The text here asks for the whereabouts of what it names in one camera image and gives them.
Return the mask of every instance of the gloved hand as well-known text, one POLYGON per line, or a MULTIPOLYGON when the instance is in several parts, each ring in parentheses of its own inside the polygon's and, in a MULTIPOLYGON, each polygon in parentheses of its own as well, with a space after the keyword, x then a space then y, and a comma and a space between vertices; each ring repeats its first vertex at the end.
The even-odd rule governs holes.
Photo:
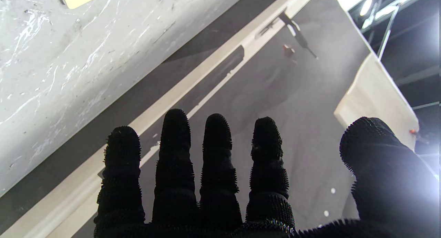
POLYGON ((205 124, 201 199, 197 202, 189 159, 188 120, 183 111, 170 110, 165 115, 161 134, 153 218, 145 224, 138 183, 139 139, 132 128, 118 127, 108 138, 104 156, 94 236, 400 237, 400 226, 404 224, 416 228, 418 234, 433 234, 433 222, 421 224, 412 222, 416 216, 400 216, 404 211, 408 215, 420 215, 422 210, 424 219, 432 218, 430 208, 435 206, 428 204, 427 201, 432 201, 430 197, 415 202, 421 197, 418 191, 430 193, 427 184, 417 186, 416 190, 408 186, 429 177, 416 155, 400 144, 381 120, 359 119, 346 131, 340 145, 343 162, 357 178, 353 196, 360 220, 339 220, 318 229, 296 232, 288 203, 288 176, 283 168, 281 144, 274 121, 269 117, 258 119, 252 140, 251 192, 243 223, 235 196, 238 187, 236 169, 231 163, 232 141, 227 121, 220 114, 213 114, 205 124), (411 192, 401 197, 406 191, 411 192))

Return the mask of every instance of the ceiling light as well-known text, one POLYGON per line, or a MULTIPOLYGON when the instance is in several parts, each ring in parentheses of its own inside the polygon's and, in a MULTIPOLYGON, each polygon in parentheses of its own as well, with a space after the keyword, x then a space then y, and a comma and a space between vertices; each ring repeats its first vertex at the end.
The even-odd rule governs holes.
POLYGON ((366 0, 361 8, 360 16, 366 15, 367 11, 369 11, 370 6, 372 5, 372 0, 366 0))

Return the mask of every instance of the dark ceiling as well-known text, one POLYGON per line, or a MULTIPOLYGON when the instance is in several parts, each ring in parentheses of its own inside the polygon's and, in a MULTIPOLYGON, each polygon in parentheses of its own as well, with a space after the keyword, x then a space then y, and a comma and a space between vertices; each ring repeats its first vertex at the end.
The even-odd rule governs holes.
MULTIPOLYGON (((362 0, 349 13, 360 28, 366 17, 360 17, 362 0)), ((394 0, 385 0, 382 6, 394 0)), ((417 0, 400 8, 391 28, 381 62, 394 79, 403 96, 414 108, 420 134, 429 144, 417 141, 416 153, 422 155, 436 172, 439 171, 440 144, 440 0, 417 0)), ((380 48, 391 15, 364 31, 375 53, 380 48)))

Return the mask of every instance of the white panel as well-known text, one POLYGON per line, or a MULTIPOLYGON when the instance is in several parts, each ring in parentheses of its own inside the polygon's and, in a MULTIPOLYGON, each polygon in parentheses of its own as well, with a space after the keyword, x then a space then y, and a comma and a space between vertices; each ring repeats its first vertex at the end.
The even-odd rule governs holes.
POLYGON ((378 117, 407 147, 414 150, 416 138, 410 130, 419 130, 415 113, 392 81, 377 56, 370 53, 334 115, 343 127, 360 117, 378 117))

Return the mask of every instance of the finger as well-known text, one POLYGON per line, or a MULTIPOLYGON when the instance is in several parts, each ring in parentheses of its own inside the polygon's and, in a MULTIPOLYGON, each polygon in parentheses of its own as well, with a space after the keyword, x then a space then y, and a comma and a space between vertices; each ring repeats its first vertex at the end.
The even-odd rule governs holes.
POLYGON ((201 215, 205 227, 234 230, 242 223, 236 169, 231 163, 231 133, 220 114, 208 117, 203 142, 201 215))
POLYGON ((107 237, 113 228, 143 224, 145 218, 139 188, 140 145, 127 126, 114 129, 104 152, 105 168, 98 194, 95 237, 107 237))
POLYGON ((153 223, 186 225, 197 222, 190 146, 190 129, 185 113, 179 109, 169 110, 162 126, 156 165, 153 223))
POLYGON ((340 155, 356 176, 352 195, 360 219, 429 237, 439 231, 439 182, 384 122, 355 121, 342 137, 340 155))
POLYGON ((252 141, 254 161, 247 206, 247 222, 274 220, 294 228, 288 203, 288 174, 283 168, 282 139, 269 117, 255 123, 252 141))

